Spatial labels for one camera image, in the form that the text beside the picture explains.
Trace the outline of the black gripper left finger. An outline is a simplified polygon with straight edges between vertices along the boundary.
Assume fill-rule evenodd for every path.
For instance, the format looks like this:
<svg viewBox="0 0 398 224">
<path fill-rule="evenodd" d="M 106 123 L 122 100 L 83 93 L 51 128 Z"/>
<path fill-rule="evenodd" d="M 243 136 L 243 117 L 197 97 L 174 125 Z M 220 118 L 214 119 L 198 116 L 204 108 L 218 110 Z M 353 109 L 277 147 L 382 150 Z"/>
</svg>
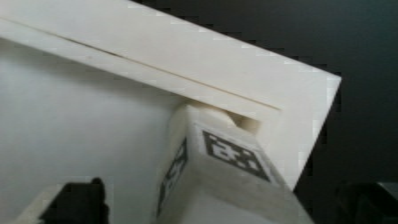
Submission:
<svg viewBox="0 0 398 224">
<path fill-rule="evenodd" d="M 108 224 L 104 184 L 99 178 L 87 183 L 69 182 L 39 216 L 44 224 Z"/>
</svg>

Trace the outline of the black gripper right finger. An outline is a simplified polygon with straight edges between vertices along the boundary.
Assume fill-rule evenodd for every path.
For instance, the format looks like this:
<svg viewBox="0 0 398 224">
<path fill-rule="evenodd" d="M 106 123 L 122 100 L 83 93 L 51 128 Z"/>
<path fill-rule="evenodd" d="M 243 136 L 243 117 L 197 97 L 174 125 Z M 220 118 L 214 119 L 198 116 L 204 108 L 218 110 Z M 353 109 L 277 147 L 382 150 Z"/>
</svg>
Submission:
<svg viewBox="0 0 398 224">
<path fill-rule="evenodd" d="M 335 224 L 398 224 L 398 183 L 346 183 L 335 190 Z"/>
</svg>

